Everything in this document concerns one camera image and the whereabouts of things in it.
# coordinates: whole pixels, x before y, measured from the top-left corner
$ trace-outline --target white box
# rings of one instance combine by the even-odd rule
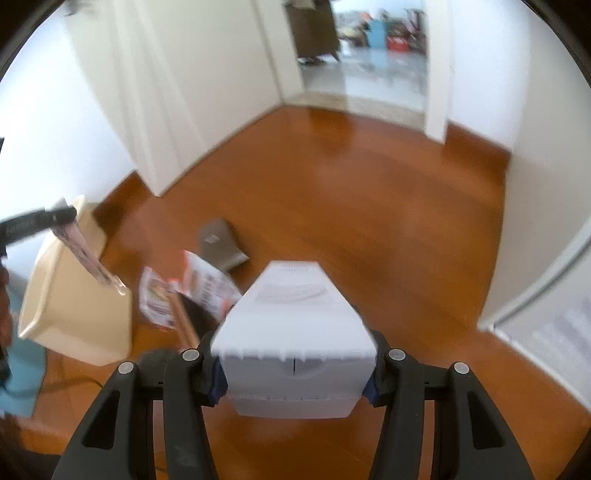
[[[315,262],[271,262],[212,342],[241,415],[349,415],[375,368],[361,317]]]
[[[83,196],[73,201],[77,221],[97,257],[106,235]],[[18,336],[92,365],[129,356],[132,293],[100,285],[52,233],[44,240],[23,300]]]

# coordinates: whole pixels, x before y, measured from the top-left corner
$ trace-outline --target black clamp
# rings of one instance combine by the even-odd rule
[[[417,478],[425,400],[436,405],[431,480],[534,480],[509,426],[466,364],[423,365],[372,334],[378,359],[364,395],[386,413],[370,480]]]
[[[416,480],[423,443],[424,402],[436,402],[431,480],[534,480],[515,437],[486,391],[463,363],[423,365],[384,336],[364,394],[386,407],[369,479]],[[213,332],[198,349],[153,351],[124,362],[109,378],[74,433],[54,480],[154,480],[152,402],[164,400],[171,480],[217,480],[203,406],[228,384],[210,354]]]

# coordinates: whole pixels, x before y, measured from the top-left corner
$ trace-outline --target beige bucket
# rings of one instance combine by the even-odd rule
[[[106,235],[84,197],[73,202],[92,251],[100,256]],[[18,322],[19,338],[92,365],[127,358],[131,349],[132,294],[101,286],[50,233],[35,261]]]

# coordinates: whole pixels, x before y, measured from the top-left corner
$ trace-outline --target gray dustpan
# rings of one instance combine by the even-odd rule
[[[199,230],[199,246],[201,258],[223,272],[248,260],[236,245],[230,225],[223,218],[213,220]]]

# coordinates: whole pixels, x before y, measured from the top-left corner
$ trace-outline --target red container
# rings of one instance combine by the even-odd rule
[[[388,37],[386,38],[386,46],[388,50],[408,51],[408,40],[400,37]]]

